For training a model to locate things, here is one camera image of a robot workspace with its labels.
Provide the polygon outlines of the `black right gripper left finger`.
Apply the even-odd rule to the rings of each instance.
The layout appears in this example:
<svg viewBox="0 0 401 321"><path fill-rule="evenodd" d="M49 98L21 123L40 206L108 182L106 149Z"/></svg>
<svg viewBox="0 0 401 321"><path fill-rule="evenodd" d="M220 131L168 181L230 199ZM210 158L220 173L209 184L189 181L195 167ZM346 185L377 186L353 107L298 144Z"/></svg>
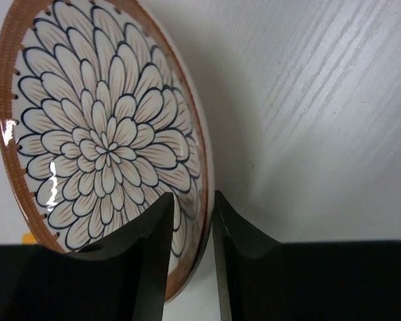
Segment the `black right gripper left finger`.
<svg viewBox="0 0 401 321"><path fill-rule="evenodd" d="M0 320L160 320L173 221L167 192L78 252L0 245Z"/></svg>

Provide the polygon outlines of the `floral patterned ceramic plate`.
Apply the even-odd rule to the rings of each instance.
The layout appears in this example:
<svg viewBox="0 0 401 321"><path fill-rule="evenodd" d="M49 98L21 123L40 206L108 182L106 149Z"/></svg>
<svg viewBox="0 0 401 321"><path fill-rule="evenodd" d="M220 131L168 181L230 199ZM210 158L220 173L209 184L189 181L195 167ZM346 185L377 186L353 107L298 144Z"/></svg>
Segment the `floral patterned ceramic plate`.
<svg viewBox="0 0 401 321"><path fill-rule="evenodd" d="M180 53L139 1L14 1L0 33L0 149L33 237L79 251L174 195L166 301L214 203L207 122Z"/></svg>

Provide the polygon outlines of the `yellow white checkered cloth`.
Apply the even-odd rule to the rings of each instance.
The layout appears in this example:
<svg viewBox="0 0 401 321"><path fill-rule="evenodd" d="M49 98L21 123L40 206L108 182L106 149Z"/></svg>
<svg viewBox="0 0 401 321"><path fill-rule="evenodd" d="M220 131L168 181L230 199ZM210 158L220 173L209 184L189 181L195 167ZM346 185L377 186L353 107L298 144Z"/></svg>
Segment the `yellow white checkered cloth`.
<svg viewBox="0 0 401 321"><path fill-rule="evenodd" d="M24 233L21 242L29 245L37 243L32 233Z"/></svg>

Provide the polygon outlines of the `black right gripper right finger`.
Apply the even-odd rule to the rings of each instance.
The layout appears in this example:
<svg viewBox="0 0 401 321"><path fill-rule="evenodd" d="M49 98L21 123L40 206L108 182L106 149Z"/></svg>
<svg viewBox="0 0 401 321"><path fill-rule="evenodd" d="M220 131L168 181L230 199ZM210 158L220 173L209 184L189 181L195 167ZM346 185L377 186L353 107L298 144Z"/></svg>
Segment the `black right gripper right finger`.
<svg viewBox="0 0 401 321"><path fill-rule="evenodd" d="M212 218L223 320L401 320L401 241L281 243L220 191Z"/></svg>

